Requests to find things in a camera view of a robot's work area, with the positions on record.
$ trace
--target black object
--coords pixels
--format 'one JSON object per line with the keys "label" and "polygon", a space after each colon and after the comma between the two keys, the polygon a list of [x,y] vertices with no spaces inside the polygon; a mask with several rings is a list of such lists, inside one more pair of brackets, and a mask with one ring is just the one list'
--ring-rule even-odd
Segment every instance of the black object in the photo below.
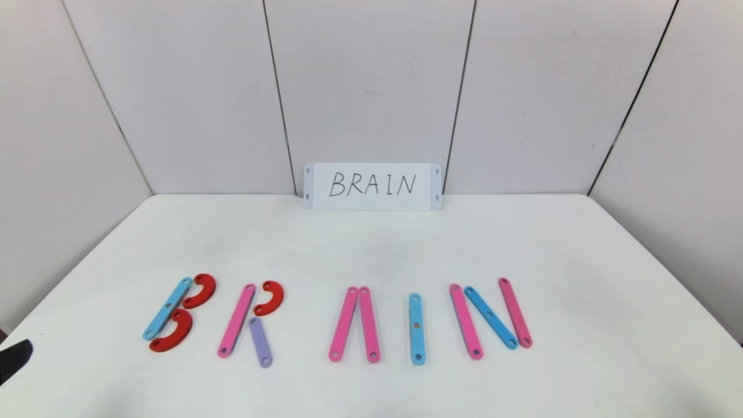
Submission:
{"label": "black object", "polygon": [[23,340],[0,351],[0,385],[7,382],[28,363],[31,353],[33,353],[33,345],[29,340]]}

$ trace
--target red semicircle piece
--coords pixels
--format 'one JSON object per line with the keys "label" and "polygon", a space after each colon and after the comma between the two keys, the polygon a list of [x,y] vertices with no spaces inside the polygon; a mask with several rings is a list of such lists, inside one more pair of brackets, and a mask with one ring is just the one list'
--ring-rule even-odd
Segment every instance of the red semicircle piece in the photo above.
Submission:
{"label": "red semicircle piece", "polygon": [[178,324],[178,327],[176,327],[175,331],[167,337],[155,338],[152,340],[152,342],[149,343],[150,350],[157,353],[170,350],[179,345],[181,341],[186,338],[186,335],[191,332],[191,327],[193,327],[193,318],[188,311],[185,309],[176,309],[173,311],[172,315],[170,315],[170,318]]}
{"label": "red semicircle piece", "polygon": [[217,289],[217,281],[214,280],[214,277],[206,273],[198,274],[193,278],[193,281],[202,286],[201,292],[199,292],[198,295],[193,295],[184,299],[184,308],[186,309],[194,309],[195,307],[200,306],[209,300]]}
{"label": "red semicircle piece", "polygon": [[281,302],[284,301],[284,288],[280,284],[273,280],[263,282],[263,290],[266,292],[273,293],[273,297],[267,303],[256,305],[253,308],[253,313],[256,316],[266,316],[281,306]]}

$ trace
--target light blue bar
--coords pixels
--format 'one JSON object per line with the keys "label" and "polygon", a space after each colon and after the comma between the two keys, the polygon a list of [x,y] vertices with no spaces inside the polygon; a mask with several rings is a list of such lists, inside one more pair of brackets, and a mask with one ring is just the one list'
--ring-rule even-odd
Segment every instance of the light blue bar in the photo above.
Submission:
{"label": "light blue bar", "polygon": [[472,286],[465,287],[464,294],[472,301],[475,308],[480,311],[483,318],[485,318],[490,325],[490,328],[493,328],[493,331],[498,334],[498,337],[503,341],[503,344],[506,344],[506,347],[515,350],[519,346],[519,343],[516,342],[516,337],[514,337],[511,331],[509,331],[501,320],[498,319],[496,313],[493,312],[487,303],[480,298],[480,294],[475,290],[475,288]]}
{"label": "light blue bar", "polygon": [[423,298],[410,294],[410,359],[413,364],[426,363],[426,340],[423,334]]}
{"label": "light blue bar", "polygon": [[162,308],[160,308],[160,311],[155,316],[155,319],[152,320],[149,327],[147,327],[144,334],[142,334],[142,338],[149,341],[158,336],[158,333],[163,330],[163,327],[165,326],[165,324],[167,324],[168,319],[170,319],[170,314],[172,314],[173,311],[178,308],[178,305],[181,304],[184,296],[186,296],[186,293],[188,293],[188,289],[191,288],[191,283],[193,283],[193,279],[191,277],[186,277],[185,279],[181,280],[180,283],[178,283],[178,286],[176,286],[175,290],[170,295],[170,298],[165,301],[165,304]]}

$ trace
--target white wall panel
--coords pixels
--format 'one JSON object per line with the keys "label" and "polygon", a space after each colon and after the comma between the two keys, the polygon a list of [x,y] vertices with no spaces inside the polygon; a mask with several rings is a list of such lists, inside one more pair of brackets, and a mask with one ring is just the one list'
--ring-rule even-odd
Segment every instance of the white wall panel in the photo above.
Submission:
{"label": "white wall panel", "polygon": [[473,0],[266,0],[291,158],[446,166]]}
{"label": "white wall panel", "polygon": [[587,193],[674,0],[479,0],[447,193]]}
{"label": "white wall panel", "polygon": [[155,193],[293,193],[257,0],[65,0]]}
{"label": "white wall panel", "polygon": [[0,2],[0,328],[149,196],[57,0]]}
{"label": "white wall panel", "polygon": [[743,339],[743,2],[681,0],[591,197]]}

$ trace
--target pink stick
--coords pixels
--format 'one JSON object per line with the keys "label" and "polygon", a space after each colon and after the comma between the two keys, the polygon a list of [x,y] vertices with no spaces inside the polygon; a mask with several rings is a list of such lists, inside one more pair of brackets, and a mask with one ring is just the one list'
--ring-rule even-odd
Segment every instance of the pink stick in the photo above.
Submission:
{"label": "pink stick", "polygon": [[343,357],[345,340],[348,339],[348,331],[351,329],[351,320],[354,319],[354,310],[356,309],[358,291],[359,289],[351,286],[345,293],[343,308],[340,310],[340,318],[338,318],[338,325],[335,327],[335,335],[333,335],[333,342],[330,344],[330,352],[328,353],[330,361],[340,361]]}
{"label": "pink stick", "polygon": [[253,295],[256,293],[256,285],[249,284],[242,289],[240,299],[237,301],[235,306],[235,312],[230,319],[230,323],[227,325],[227,331],[224,332],[222,342],[219,344],[219,350],[217,350],[217,356],[225,358],[231,354],[235,348],[235,343],[240,335],[242,324],[245,322],[247,311],[250,309],[250,302],[253,300]]}
{"label": "pink stick", "polygon": [[472,323],[470,310],[467,308],[467,302],[464,301],[462,288],[458,284],[452,284],[449,286],[449,293],[452,295],[454,311],[457,313],[459,328],[462,331],[462,338],[464,338],[464,345],[467,346],[467,352],[470,354],[470,357],[479,360],[483,355],[480,338],[477,337],[477,330],[475,330],[475,324]]}
{"label": "pink stick", "polygon": [[519,343],[524,348],[531,347],[533,340],[529,334],[529,329],[526,327],[524,315],[521,314],[519,302],[516,300],[516,295],[513,293],[510,282],[507,278],[501,277],[498,280],[498,286],[501,286],[501,293],[503,294],[503,299],[506,301],[508,315],[511,316],[511,322],[513,322],[513,328],[516,330],[516,336],[519,337]]}
{"label": "pink stick", "polygon": [[366,343],[366,358],[369,363],[379,361],[382,354],[379,352],[377,340],[377,324],[374,323],[374,309],[372,308],[372,293],[368,287],[359,288],[361,292],[361,324],[364,328],[364,343]]}

